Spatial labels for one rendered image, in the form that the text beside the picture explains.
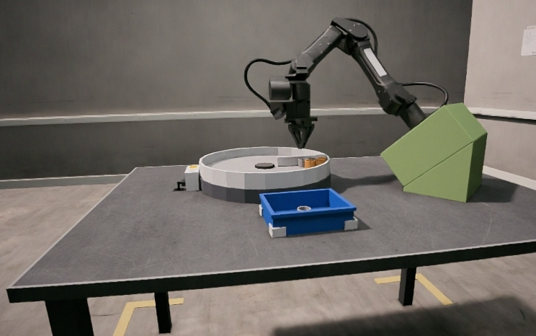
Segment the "blue open tray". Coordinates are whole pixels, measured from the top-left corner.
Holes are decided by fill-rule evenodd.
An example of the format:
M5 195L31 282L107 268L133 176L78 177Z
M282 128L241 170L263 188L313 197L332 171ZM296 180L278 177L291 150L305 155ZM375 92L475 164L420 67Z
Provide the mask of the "blue open tray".
M259 194L268 227L286 227L286 235L344 229L355 207L331 188ZM309 211L298 211L308 206Z

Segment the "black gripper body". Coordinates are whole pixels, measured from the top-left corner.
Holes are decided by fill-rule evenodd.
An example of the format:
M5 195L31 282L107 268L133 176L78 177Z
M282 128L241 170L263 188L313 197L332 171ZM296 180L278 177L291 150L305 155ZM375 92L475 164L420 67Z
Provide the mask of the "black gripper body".
M291 123L288 124L288 126L290 127L299 128L314 126L314 124L312 124L312 121L317 121L318 117L311 117L311 101L302 101L302 104L299 104L299 101L292 102L296 102L296 118L285 118L285 123Z

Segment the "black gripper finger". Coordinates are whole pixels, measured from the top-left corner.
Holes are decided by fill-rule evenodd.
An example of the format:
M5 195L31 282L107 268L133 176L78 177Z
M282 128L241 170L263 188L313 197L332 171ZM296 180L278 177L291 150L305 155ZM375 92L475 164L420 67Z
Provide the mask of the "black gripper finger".
M304 143L304 145L303 145L303 149L305 148L305 145L307 144L307 141L308 141L310 135L312 134L313 129L314 129L314 126L309 126L308 134L307 134L307 136L306 136L305 143ZM299 141L299 144L300 144L300 142L301 142L300 131L296 131L295 133L296 133L296 136L297 136L298 141Z
M298 149L303 148L303 145L305 143L305 139L306 139L306 136L307 136L307 133L308 133L308 129L309 129L309 127L299 128L299 127L290 127L290 126L288 126L288 130L291 133L292 137L294 138ZM302 132L302 138L301 138L300 144L299 144L298 138L297 138L296 133L295 133L296 131L301 131Z

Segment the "white round turntable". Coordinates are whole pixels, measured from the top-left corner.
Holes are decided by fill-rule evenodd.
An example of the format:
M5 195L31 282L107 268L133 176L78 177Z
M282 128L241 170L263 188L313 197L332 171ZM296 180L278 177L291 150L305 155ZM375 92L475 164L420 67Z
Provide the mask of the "white round turntable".
M298 166L299 158L325 157L316 167ZM252 147L208 154L200 165L187 166L174 191L200 190L212 198L259 203L259 194L329 189L330 158L324 153L288 147Z

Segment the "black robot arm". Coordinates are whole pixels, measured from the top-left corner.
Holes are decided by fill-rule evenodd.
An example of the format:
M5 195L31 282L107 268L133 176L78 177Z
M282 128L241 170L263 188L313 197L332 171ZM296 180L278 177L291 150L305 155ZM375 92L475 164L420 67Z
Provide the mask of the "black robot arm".
M299 104L310 100L311 84L306 79L334 48L338 48L352 56L362 68L383 111L389 115L400 116L409 130L413 130L438 109L425 115L415 103L417 98L409 94L402 84L398 84L386 71L369 40L368 30L363 24L334 17L325 33L309 49L292 60L289 74L269 78L269 100L289 100L291 95L292 100L299 101ZM270 102L270 112L275 120L285 115L286 118L296 118L296 102Z

